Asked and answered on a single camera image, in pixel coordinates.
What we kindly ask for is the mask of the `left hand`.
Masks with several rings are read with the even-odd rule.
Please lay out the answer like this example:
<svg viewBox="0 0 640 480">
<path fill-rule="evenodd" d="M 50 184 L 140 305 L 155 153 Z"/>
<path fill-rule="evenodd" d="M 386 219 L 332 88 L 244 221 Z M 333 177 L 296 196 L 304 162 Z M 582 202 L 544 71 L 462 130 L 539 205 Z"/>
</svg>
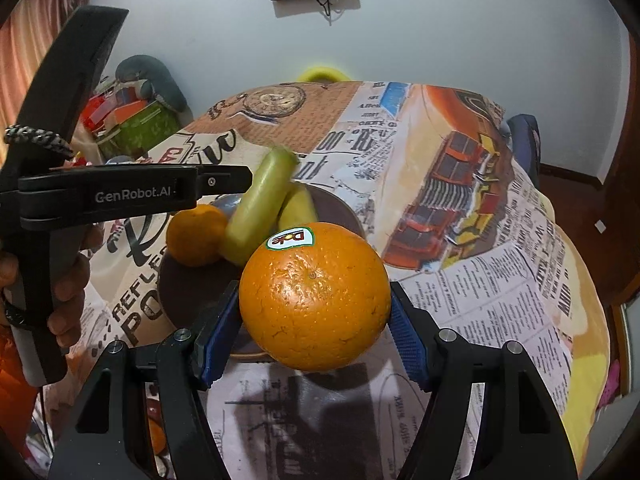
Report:
<svg viewBox="0 0 640 480">
<path fill-rule="evenodd" d="M 103 228 L 100 224 L 90 226 L 82 241 L 81 250 L 96 249 L 102 245 Z M 18 263 L 14 255 L 1 251 L 1 290 L 12 285 L 18 278 Z M 78 252 L 70 270 L 54 286 L 58 306 L 48 319 L 50 332 L 62 349 L 68 349 L 80 338 L 80 317 L 85 304 L 85 288 L 90 278 L 88 258 Z M 9 327 L 1 299 L 1 326 Z"/>
</svg>

